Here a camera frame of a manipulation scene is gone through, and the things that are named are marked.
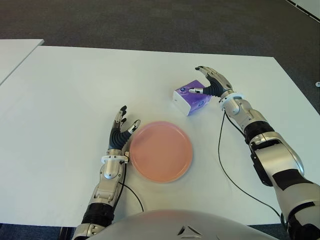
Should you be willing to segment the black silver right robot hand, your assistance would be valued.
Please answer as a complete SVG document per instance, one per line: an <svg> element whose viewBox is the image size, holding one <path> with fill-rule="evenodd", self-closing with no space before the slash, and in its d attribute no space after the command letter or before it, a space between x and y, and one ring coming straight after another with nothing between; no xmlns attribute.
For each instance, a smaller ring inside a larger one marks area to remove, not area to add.
<svg viewBox="0 0 320 240"><path fill-rule="evenodd" d="M225 92L233 89L230 82L213 68L207 66L198 66L195 68L195 70L201 72L209 81L210 85L203 88L190 88L188 90L190 93L221 97Z"/></svg>

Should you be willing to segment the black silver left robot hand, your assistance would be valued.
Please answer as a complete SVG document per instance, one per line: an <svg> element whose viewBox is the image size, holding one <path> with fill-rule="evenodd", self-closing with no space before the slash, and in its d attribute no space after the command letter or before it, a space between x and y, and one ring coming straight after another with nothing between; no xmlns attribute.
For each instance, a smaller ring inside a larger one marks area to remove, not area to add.
<svg viewBox="0 0 320 240"><path fill-rule="evenodd" d="M109 135L108 150L122 150L132 134L139 128L141 120L137 119L127 130L121 131L123 123L126 122L124 117L127 113L127 106L124 105L117 112Z"/></svg>

